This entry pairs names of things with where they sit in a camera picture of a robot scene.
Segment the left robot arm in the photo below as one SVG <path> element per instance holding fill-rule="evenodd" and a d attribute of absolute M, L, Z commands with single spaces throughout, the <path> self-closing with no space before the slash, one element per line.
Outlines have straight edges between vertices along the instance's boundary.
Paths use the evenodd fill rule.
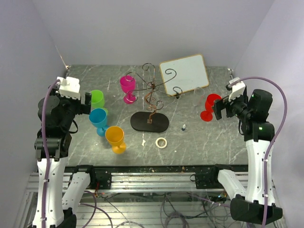
<path fill-rule="evenodd" d="M 38 166 L 38 201 L 32 226 L 34 228 L 76 227 L 75 207 L 85 188 L 96 185 L 97 177 L 89 171 L 80 173 L 63 196 L 63 177 L 72 140 L 70 127 L 76 115 L 90 114 L 91 94 L 81 99 L 67 98 L 52 92 L 38 103 L 41 129 L 34 143 Z"/>

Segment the pink wine glass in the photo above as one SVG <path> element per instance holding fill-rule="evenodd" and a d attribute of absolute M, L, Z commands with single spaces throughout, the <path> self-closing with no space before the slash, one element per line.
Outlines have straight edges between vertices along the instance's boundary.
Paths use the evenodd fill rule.
<path fill-rule="evenodd" d="M 131 75 L 125 75 L 120 79 L 120 85 L 122 91 L 125 93 L 123 101 L 126 104 L 133 104 L 136 101 L 136 97 L 133 95 L 133 90 L 136 88 L 136 80 Z"/>

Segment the clear wine glass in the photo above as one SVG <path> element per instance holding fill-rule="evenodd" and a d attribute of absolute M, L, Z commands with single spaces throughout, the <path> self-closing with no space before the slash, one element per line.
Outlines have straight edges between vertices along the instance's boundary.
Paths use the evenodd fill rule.
<path fill-rule="evenodd" d="M 193 104 L 194 106 L 198 106 L 200 105 L 200 103 L 202 102 L 203 98 L 204 98 L 204 94 L 205 94 L 205 90 L 202 87 L 196 87 L 194 89 L 194 100 L 193 100 Z"/>

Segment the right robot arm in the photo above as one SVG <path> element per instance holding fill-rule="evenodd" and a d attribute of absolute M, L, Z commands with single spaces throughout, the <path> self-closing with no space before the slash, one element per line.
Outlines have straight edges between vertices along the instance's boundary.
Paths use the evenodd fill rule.
<path fill-rule="evenodd" d="M 272 101 L 271 93 L 255 89 L 250 97 L 246 93 L 233 100 L 226 96 L 215 100 L 212 107 L 217 120 L 222 118 L 223 109 L 227 117 L 239 119 L 248 154 L 248 181 L 244 187 L 234 171 L 220 168 L 210 175 L 209 182 L 215 188 L 224 187 L 234 220 L 262 226 L 283 216 L 271 185 L 271 142 L 275 128 L 267 117 Z"/>

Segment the red wine glass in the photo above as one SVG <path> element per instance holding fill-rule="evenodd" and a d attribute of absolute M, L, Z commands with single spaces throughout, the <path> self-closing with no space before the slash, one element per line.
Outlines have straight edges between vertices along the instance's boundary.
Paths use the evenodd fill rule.
<path fill-rule="evenodd" d="M 205 102 L 205 111 L 202 111 L 200 113 L 200 118 L 205 122 L 210 122 L 213 119 L 213 109 L 214 102 L 216 100 L 220 100 L 221 96 L 218 94 L 210 94 L 207 96 L 206 102 Z"/>

